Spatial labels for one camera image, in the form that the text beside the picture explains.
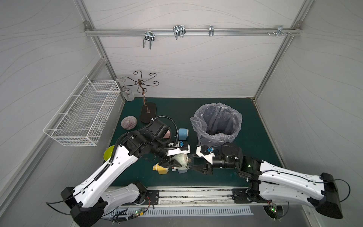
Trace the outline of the green pencil sharpener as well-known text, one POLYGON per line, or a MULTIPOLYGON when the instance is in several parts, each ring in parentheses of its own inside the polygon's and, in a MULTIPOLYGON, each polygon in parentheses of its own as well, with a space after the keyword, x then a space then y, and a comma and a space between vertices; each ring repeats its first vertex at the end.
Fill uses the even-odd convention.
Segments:
POLYGON ((174 160, 177 161, 181 165, 181 167, 187 167, 189 162, 188 155, 184 153, 175 155, 174 160))

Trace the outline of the light blue pencil sharpener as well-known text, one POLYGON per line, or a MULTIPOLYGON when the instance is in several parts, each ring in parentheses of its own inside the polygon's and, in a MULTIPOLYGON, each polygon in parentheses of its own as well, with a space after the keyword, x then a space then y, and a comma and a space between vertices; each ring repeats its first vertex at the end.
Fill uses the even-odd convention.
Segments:
POLYGON ((183 174, 183 173, 187 173, 189 168, 186 166, 182 166, 182 167, 171 167, 172 171, 177 171, 179 174, 183 174))

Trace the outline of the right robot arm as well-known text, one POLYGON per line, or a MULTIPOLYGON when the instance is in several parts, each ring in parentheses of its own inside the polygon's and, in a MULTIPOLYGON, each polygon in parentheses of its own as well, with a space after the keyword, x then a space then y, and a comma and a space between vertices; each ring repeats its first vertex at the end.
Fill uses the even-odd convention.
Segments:
POLYGON ((197 159, 197 164, 191 165, 191 169, 204 175, 213 175, 216 168, 233 169, 249 183, 245 193, 250 202, 294 202, 314 208, 329 218, 343 218, 337 179, 331 174, 308 175, 281 168, 246 156, 240 147, 231 143, 198 146, 192 157, 197 159))

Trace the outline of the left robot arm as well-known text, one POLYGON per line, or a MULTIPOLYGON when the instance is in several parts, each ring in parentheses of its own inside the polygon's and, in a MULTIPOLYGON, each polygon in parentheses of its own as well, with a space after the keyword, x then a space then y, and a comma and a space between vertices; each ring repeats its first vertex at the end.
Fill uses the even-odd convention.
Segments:
POLYGON ((147 189, 140 182, 108 190, 119 175, 144 155, 160 158, 159 164, 164 168, 187 165, 182 159, 190 153, 190 145, 178 135, 174 143, 166 139, 170 127, 159 119, 156 117, 143 128, 120 136, 106 162, 81 184, 61 192, 62 202, 70 208, 68 215, 78 226, 90 227, 107 215, 108 210, 128 203, 143 204, 147 200, 147 189))

